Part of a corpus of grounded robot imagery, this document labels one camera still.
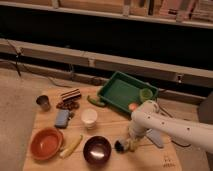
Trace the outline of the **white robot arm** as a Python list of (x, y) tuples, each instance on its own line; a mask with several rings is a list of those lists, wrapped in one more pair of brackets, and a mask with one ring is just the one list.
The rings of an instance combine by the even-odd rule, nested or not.
[(158, 111), (159, 105), (153, 100), (137, 107), (131, 114), (130, 137), (143, 138), (148, 129), (155, 129), (213, 154), (213, 125), (162, 116)]

